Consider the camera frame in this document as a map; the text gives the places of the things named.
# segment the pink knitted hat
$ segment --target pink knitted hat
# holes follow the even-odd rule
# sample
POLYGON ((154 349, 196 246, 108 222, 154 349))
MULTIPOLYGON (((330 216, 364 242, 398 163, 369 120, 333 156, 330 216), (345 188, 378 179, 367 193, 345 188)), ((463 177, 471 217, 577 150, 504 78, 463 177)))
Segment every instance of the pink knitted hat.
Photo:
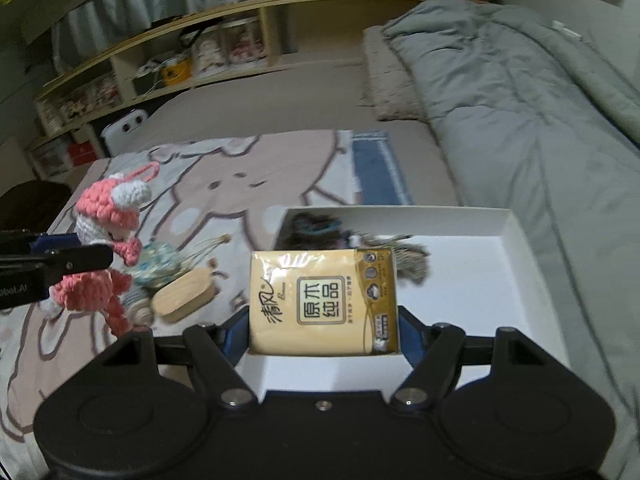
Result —
POLYGON ((94 182, 85 189, 78 202, 76 212, 94 218, 100 224, 110 224, 133 231, 138 227, 140 205, 144 200, 145 189, 149 182, 158 175, 160 165, 152 162, 127 176, 112 175, 94 182), (135 177, 151 170, 151 175, 142 181, 134 181, 135 177))

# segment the crocheted doll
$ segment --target crocheted doll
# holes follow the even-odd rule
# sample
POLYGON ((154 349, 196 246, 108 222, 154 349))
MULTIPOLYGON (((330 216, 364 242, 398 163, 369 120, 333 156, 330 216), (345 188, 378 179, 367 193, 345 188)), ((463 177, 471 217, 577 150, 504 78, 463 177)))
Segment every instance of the crocheted doll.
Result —
MULTIPOLYGON (((75 206, 76 234, 80 242, 110 245, 127 267, 134 266, 142 243, 131 234, 138 228, 140 206, 151 200, 148 182, 158 175, 159 168, 157 162, 152 162, 127 176, 112 174, 85 189, 75 206), (148 171, 149 176, 135 180, 148 171)), ((129 290, 131 283, 129 274, 111 268, 70 274, 49 289, 51 301, 42 305, 43 310, 50 317, 62 308, 101 312, 111 333, 119 337, 132 329, 118 298, 129 290)))

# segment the pink plush doll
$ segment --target pink plush doll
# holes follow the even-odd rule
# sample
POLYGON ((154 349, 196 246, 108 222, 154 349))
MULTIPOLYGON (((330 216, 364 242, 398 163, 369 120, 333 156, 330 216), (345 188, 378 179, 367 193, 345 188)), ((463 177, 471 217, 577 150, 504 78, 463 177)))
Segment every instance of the pink plush doll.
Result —
MULTIPOLYGON (((76 234, 83 245, 107 244, 127 267, 138 262, 142 243, 132 232, 140 222, 140 206, 151 200, 150 180, 158 175, 159 164, 152 162, 127 176, 116 173, 95 182, 82 192, 76 203, 76 234), (144 180, 135 177, 150 171, 144 180)), ((80 272, 65 276, 50 288, 50 299, 62 308, 82 312, 101 312, 114 336, 132 329, 118 296, 132 283, 130 274, 116 269, 80 272)), ((55 306, 44 306, 50 314, 55 306)))

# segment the screw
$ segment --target screw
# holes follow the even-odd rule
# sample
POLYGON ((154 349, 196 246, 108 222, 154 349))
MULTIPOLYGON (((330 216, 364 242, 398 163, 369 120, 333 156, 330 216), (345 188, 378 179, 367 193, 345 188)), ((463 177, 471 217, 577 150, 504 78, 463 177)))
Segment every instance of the screw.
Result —
POLYGON ((396 391, 395 395, 396 399, 405 406, 422 404, 428 398, 427 393, 420 388, 402 388, 396 391))
POLYGON ((316 402, 316 408, 321 412, 328 412, 334 404, 330 400, 318 400, 316 402))
POLYGON ((254 394, 244 388, 231 388, 230 390, 222 392, 220 399, 227 406, 237 408, 238 406, 244 406, 254 400, 254 394))

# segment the white wall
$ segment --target white wall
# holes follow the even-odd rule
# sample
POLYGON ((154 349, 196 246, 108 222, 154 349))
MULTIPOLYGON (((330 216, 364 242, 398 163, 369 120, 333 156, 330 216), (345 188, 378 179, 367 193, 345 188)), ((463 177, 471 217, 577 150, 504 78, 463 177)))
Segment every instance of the white wall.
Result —
POLYGON ((596 43, 640 88, 640 0, 504 0, 559 20, 596 43))
POLYGON ((0 144, 15 137, 22 147, 38 135, 33 95, 54 76, 41 52, 18 42, 0 45, 0 144))

